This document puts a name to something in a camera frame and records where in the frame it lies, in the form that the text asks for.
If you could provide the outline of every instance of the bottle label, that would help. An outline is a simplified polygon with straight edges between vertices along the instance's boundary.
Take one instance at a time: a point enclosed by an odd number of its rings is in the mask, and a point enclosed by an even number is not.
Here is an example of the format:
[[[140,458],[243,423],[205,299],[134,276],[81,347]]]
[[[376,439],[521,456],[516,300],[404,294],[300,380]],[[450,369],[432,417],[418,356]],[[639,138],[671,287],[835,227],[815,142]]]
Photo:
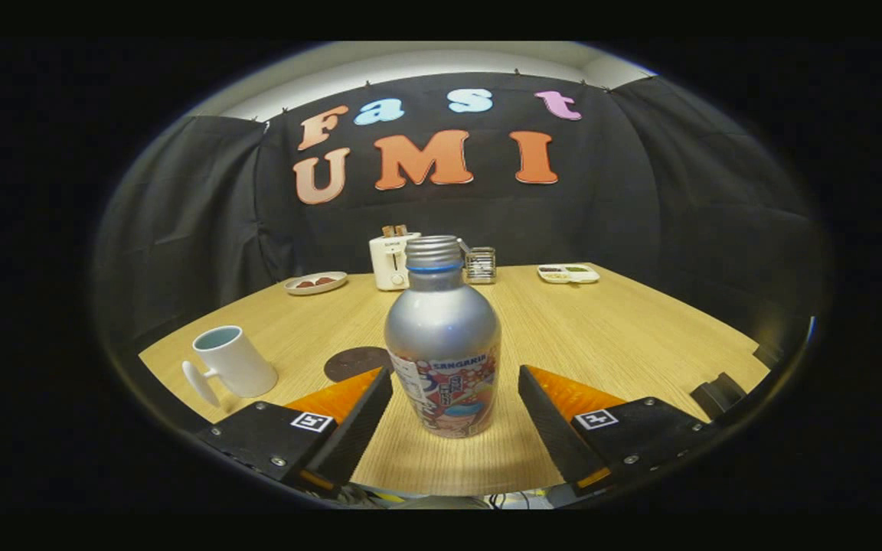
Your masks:
[[[424,426],[448,439],[477,435],[492,418],[499,345],[469,358],[390,359],[403,391]]]

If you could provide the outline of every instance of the pink letter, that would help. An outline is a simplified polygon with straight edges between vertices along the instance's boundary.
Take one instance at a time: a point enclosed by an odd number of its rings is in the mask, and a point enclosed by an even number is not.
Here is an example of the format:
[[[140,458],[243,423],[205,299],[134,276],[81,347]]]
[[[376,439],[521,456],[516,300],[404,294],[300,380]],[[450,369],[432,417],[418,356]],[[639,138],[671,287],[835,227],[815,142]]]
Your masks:
[[[543,98],[544,103],[547,104],[547,109],[561,119],[580,121],[580,112],[570,111],[570,109],[567,108],[567,104],[573,103],[573,99],[563,97],[560,95],[560,92],[554,91],[537,92],[535,96]]]
[[[292,167],[292,170],[295,171],[298,199],[305,205],[318,205],[337,198],[342,193],[342,188],[346,186],[346,155],[349,155],[348,147],[333,149],[325,154],[325,160],[328,161],[329,179],[328,185],[322,189],[315,187],[315,165],[319,163],[318,158],[312,157],[300,161]]]

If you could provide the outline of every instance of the wooden table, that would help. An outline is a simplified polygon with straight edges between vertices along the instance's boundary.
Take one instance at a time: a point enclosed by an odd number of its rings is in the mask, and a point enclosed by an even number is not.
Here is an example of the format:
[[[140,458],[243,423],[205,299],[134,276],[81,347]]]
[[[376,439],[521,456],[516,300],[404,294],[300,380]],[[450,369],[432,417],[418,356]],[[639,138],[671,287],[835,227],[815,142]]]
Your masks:
[[[766,375],[756,342],[723,322],[632,279],[595,266],[591,285],[543,282],[535,266],[499,266],[494,285],[475,285],[503,325],[493,425],[470,439],[441,439],[421,429],[394,374],[394,395],[353,474],[389,491],[486,495],[560,484],[517,392],[519,365],[552,370],[635,400],[651,395],[708,421],[689,392],[728,373],[746,391]],[[379,292],[371,273],[350,275],[339,289],[291,296],[273,285],[193,321],[140,354],[182,402],[218,422],[256,399],[287,404],[332,382],[325,361],[357,346],[381,346],[386,315],[399,292]],[[279,372],[273,390],[237,398],[217,379],[220,407],[207,404],[181,369],[201,332],[238,324]]]

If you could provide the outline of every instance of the blue letter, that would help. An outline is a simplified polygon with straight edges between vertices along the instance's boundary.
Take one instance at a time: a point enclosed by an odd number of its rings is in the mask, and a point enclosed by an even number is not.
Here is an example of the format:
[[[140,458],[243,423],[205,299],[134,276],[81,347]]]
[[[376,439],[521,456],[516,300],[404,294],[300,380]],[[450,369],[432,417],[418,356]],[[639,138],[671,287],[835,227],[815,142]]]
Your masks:
[[[403,116],[403,111],[400,109],[399,99],[381,99],[363,105],[360,108],[360,115],[354,122],[361,126],[372,125],[374,122],[396,121],[401,116]]]
[[[482,112],[492,107],[492,92],[483,88],[466,88],[465,90],[452,90],[448,93],[448,99],[454,103],[448,104],[448,108],[454,112]]]

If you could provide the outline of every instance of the silver bottle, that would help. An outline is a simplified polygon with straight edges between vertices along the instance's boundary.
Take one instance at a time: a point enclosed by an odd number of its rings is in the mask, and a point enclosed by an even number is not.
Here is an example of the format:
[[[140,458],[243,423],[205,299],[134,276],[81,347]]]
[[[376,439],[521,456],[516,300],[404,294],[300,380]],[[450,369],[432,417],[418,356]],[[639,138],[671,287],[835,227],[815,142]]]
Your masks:
[[[501,325],[462,278],[452,235],[407,242],[410,288],[386,320],[386,345],[413,410],[434,435],[462,439],[492,422]]]

